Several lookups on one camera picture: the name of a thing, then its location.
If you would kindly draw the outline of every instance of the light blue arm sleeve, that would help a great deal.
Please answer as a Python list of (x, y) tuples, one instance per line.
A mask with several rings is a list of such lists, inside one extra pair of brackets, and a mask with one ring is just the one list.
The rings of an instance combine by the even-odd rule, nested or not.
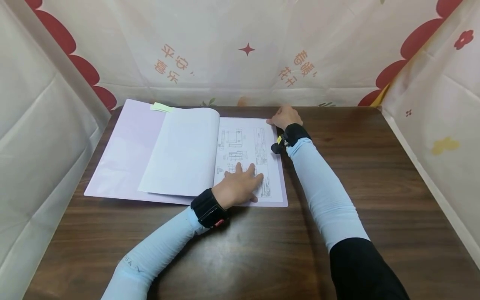
[(342, 183), (308, 138), (287, 148), (328, 252), (341, 240), (370, 240)]
[(195, 234), (207, 230), (188, 207), (123, 257), (102, 300), (145, 300), (154, 278)]

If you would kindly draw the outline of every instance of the white fabric backdrop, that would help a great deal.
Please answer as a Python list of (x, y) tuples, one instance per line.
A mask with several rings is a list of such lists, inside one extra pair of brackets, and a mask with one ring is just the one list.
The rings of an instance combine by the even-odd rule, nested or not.
[[(31, 29), (36, 27), (43, 30), (38, 37), (57, 48), (49, 55), (66, 59), (30, 8), (16, 0), (9, 4), (0, 1), (0, 299), (17, 300), (83, 174), (108, 112), (93, 92), (88, 94), (86, 83), (85, 92), (74, 92), (35, 41)], [(36, 25), (27, 29), (19, 16)], [(78, 79), (81, 87), (83, 78)]]
[[(127, 98), (172, 105), (215, 98), (213, 105), (356, 106), (393, 78), (398, 68), (384, 74), (383, 86), (376, 82), (387, 66), (404, 59), (400, 49), (407, 37), (448, 16), (461, 0), (28, 2), (70, 32), (72, 47), (52, 30), (67, 54), (93, 66), (84, 69), (86, 78), (113, 93), (114, 106)], [(430, 36), (424, 35), (407, 44), (410, 52)], [(239, 50), (247, 46), (254, 48), (248, 56)], [(304, 61), (295, 61), (303, 51)], [(303, 76), (307, 62), (304, 70), (314, 68)], [(291, 72), (283, 76), (286, 67)]]
[(399, 74), (383, 114), (480, 267), (480, 2), (465, 0)]
[(460, 2), (0, 0), (2, 299), (28, 286), (105, 107), (370, 105)]

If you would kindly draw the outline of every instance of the yellow sticky note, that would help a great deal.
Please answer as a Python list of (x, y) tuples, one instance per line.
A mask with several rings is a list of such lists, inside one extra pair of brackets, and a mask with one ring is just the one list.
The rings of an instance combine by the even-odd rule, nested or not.
[(159, 111), (164, 111), (164, 112), (171, 112), (173, 110), (172, 107), (166, 106), (164, 104), (155, 102), (151, 107), (151, 110), (159, 110)]

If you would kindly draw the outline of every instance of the right hand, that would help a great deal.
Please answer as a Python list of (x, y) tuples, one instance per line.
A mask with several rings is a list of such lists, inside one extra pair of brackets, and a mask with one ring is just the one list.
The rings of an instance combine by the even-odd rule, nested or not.
[(267, 124), (275, 125), (283, 130), (293, 123), (303, 125), (299, 113), (292, 108), (291, 105), (282, 105), (276, 114), (267, 120)]
[(225, 178), (212, 188), (218, 204), (227, 210), (248, 200), (257, 202), (258, 199), (253, 191), (262, 183), (264, 175), (260, 173), (255, 176), (254, 173), (254, 164), (250, 164), (247, 171), (243, 172), (240, 162), (235, 167), (235, 173), (225, 172)]

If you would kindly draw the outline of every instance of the wooden desk surface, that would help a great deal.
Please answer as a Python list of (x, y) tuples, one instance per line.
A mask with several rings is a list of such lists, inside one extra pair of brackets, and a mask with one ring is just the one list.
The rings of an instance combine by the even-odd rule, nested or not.
[[(276, 108), (216, 108), (268, 118)], [(412, 299), (477, 299), (480, 274), (373, 108), (298, 108), (384, 259)], [(83, 195), (120, 112), (113, 112), (26, 300), (99, 299), (118, 261), (184, 206)], [(282, 154), (288, 208), (232, 209), (229, 227), (194, 238), (149, 299), (335, 299), (327, 251), (293, 165)]]

